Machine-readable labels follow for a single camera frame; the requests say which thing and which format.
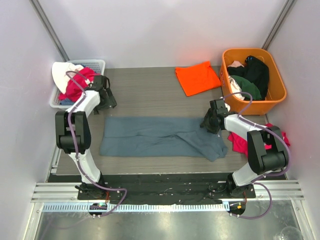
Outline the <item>orange t shirt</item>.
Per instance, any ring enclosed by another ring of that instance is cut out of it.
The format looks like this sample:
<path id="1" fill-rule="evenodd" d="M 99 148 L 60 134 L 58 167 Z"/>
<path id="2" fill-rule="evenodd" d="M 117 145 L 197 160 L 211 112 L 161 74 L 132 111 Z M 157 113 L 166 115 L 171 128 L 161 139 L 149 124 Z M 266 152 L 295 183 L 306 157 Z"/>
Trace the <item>orange t shirt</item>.
<path id="1" fill-rule="evenodd" d="M 176 77 L 187 97 L 221 87 L 210 61 L 188 67 L 176 67 Z"/>

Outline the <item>grey-blue t shirt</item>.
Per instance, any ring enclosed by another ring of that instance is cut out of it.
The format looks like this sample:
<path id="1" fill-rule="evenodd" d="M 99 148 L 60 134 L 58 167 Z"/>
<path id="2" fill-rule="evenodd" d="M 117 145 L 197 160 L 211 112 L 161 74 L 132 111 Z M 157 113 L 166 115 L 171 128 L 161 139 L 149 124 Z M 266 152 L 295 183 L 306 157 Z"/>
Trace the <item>grey-blue t shirt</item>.
<path id="1" fill-rule="evenodd" d="M 220 133 L 201 127 L 201 117 L 107 117 L 99 153 L 108 157 L 224 158 L 228 147 Z"/>

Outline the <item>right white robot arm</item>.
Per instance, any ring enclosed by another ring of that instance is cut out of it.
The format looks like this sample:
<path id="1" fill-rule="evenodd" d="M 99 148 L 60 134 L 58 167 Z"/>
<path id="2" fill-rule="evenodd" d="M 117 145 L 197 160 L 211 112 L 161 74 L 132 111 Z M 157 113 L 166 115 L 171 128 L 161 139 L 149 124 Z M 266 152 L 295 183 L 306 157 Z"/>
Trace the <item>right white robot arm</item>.
<path id="1" fill-rule="evenodd" d="M 210 101 L 200 124 L 212 134 L 226 130 L 247 142 L 247 163 L 228 175 L 226 193 L 240 197 L 255 181 L 265 176 L 280 176 L 290 165 L 290 150 L 282 131 L 273 125 L 267 127 L 252 122 L 234 111 L 228 111 L 223 98 Z"/>

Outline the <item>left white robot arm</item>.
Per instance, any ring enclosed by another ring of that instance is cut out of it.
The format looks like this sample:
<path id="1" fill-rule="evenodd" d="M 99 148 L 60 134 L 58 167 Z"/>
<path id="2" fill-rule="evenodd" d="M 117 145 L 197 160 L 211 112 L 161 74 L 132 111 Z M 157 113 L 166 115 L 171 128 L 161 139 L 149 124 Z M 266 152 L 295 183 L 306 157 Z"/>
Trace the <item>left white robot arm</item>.
<path id="1" fill-rule="evenodd" d="M 76 186 L 80 199 L 103 199 L 107 194 L 104 177 L 95 164 L 91 154 L 92 136 L 88 116 L 101 109 L 115 108 L 116 99 L 111 90 L 108 77 L 96 75 L 87 87 L 78 83 L 74 76 L 86 77 L 76 71 L 68 70 L 66 76 L 80 89 L 80 98 L 67 110 L 55 114 L 56 145 L 75 163 L 81 175 L 81 184 Z"/>

